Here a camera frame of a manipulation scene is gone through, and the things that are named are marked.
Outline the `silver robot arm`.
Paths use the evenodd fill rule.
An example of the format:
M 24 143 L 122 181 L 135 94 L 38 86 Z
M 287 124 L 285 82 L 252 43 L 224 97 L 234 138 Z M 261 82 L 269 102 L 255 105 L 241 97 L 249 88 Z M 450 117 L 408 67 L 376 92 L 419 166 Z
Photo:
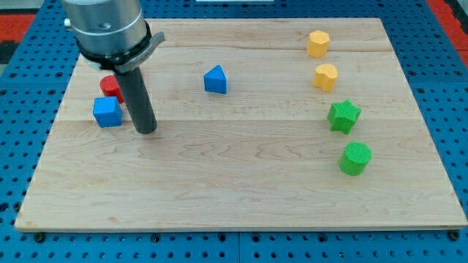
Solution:
M 165 41 L 153 34 L 138 0 L 61 0 L 64 25 L 75 33 L 80 53 L 114 73 L 137 132 L 150 134 L 157 121 L 140 65 Z

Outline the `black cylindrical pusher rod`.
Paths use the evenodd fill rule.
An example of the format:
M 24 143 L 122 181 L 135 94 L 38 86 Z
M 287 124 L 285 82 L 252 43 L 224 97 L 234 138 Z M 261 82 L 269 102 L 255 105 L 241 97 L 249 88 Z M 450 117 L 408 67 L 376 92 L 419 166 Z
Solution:
M 140 134 L 150 134 L 157 128 L 157 121 L 140 68 L 125 73 L 115 73 L 127 110 Z

